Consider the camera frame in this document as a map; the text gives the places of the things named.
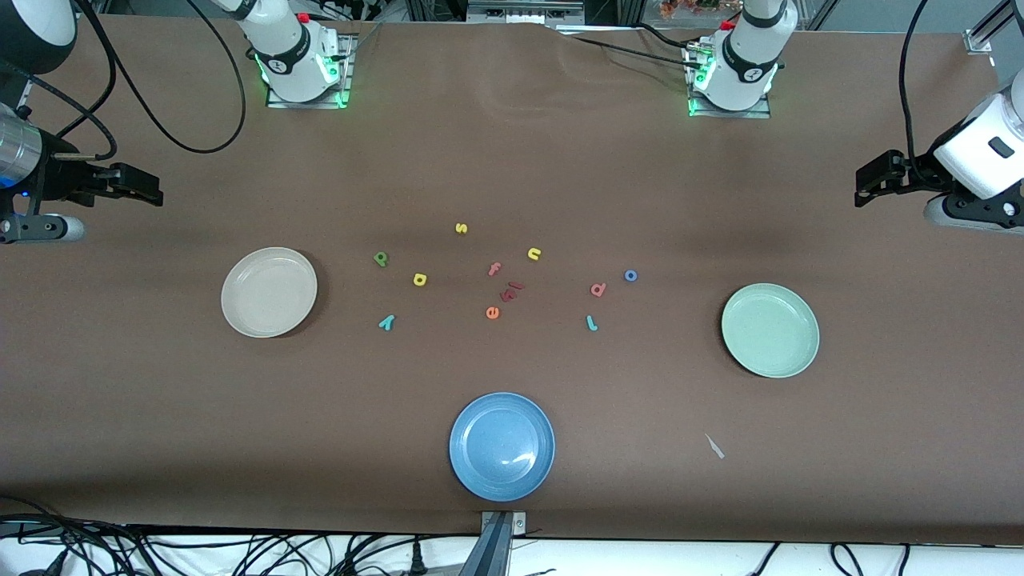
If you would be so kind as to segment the beige round plate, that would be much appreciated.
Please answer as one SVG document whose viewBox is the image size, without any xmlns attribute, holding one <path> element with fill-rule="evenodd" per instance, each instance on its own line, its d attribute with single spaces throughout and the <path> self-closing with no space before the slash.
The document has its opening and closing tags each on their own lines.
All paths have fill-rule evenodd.
<svg viewBox="0 0 1024 576">
<path fill-rule="evenodd" d="M 314 308 L 318 276 L 302 253 L 267 247 L 246 255 L 227 274 L 221 311 L 247 337 L 272 338 L 297 328 Z"/>
</svg>

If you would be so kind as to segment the pale green round plate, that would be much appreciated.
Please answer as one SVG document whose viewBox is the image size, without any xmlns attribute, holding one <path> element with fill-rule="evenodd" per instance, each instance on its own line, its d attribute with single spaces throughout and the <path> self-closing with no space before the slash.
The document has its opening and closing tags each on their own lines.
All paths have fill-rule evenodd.
<svg viewBox="0 0 1024 576">
<path fill-rule="evenodd" d="M 760 377 L 801 374 L 822 342 L 811 306 L 790 288 L 772 283 L 736 290 L 722 310 L 720 327 L 729 354 Z"/>
</svg>

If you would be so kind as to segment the orange artificial flowers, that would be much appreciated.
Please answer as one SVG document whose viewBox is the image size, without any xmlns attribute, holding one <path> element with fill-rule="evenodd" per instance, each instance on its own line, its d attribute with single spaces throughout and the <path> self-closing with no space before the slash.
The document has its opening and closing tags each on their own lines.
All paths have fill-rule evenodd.
<svg viewBox="0 0 1024 576">
<path fill-rule="evenodd" d="M 658 13 L 665 20 L 719 19 L 735 15 L 745 0 L 658 0 Z"/>
</svg>

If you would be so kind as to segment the brown table cover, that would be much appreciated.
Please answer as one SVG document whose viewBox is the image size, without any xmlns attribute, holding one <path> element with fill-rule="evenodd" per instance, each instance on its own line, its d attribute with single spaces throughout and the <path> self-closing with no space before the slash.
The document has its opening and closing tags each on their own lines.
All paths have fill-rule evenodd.
<svg viewBox="0 0 1024 576">
<path fill-rule="evenodd" d="M 926 194 L 854 206 L 856 169 L 903 145 L 900 45 L 795 35 L 770 118 L 717 119 L 688 116 L 665 63 L 396 23 L 344 110 L 268 109 L 241 59 L 246 124 L 216 154 L 166 141 L 118 84 L 100 120 L 165 204 L 51 204 L 83 241 L 0 247 L 0 494 L 132 524 L 469 533 L 487 503 L 451 470 L 451 424 L 515 390 L 556 434 L 514 504 L 544 537 L 1020 546 L 1024 237 L 934 227 Z M 221 288 L 267 247 L 306 256 L 318 298 L 247 337 Z M 726 348 L 722 310 L 755 283 L 815 314 L 801 374 Z"/>
</svg>

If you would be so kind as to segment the grey metal box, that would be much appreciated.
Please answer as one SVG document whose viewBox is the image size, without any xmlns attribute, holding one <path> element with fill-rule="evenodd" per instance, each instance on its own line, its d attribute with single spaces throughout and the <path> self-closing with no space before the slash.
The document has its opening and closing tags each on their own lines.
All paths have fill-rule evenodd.
<svg viewBox="0 0 1024 576">
<path fill-rule="evenodd" d="M 538 23 L 584 26 L 583 0 L 467 0 L 468 23 Z"/>
</svg>

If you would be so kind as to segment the blue round plate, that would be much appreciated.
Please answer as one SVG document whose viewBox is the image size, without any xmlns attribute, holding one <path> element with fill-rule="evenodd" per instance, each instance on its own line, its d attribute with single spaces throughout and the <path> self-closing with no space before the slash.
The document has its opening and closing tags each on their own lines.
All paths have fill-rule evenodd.
<svg viewBox="0 0 1024 576">
<path fill-rule="evenodd" d="M 471 494 L 512 502 L 534 494 L 557 453 L 551 420 L 534 400 L 495 390 L 468 402 L 451 427 L 451 470 Z"/>
</svg>

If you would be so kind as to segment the aluminium frame profile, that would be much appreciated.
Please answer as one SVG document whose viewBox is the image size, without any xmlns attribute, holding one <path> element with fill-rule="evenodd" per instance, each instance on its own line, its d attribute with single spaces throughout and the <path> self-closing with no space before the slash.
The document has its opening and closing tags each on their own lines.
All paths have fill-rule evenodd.
<svg viewBox="0 0 1024 576">
<path fill-rule="evenodd" d="M 1024 0 L 998 0 L 983 18 L 963 32 L 966 50 L 969 54 L 990 54 L 991 41 L 1012 23 L 1024 37 Z"/>
</svg>

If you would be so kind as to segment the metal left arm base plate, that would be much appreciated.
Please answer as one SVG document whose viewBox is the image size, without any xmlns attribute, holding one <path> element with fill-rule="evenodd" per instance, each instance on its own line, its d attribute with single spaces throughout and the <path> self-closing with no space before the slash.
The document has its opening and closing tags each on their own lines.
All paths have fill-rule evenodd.
<svg viewBox="0 0 1024 576">
<path fill-rule="evenodd" d="M 768 91 L 778 72 L 772 63 L 767 69 L 749 68 L 739 72 L 721 61 L 718 45 L 692 42 L 682 49 L 686 71 L 690 116 L 736 119 L 768 119 Z"/>
</svg>

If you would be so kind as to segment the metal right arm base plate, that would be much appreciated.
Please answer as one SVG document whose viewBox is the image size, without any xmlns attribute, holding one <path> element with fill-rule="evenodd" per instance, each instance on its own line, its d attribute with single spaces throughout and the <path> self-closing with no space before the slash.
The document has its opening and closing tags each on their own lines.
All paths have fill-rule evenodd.
<svg viewBox="0 0 1024 576">
<path fill-rule="evenodd" d="M 358 37 L 323 29 L 284 54 L 257 54 L 268 108 L 342 110 L 354 80 Z"/>
</svg>

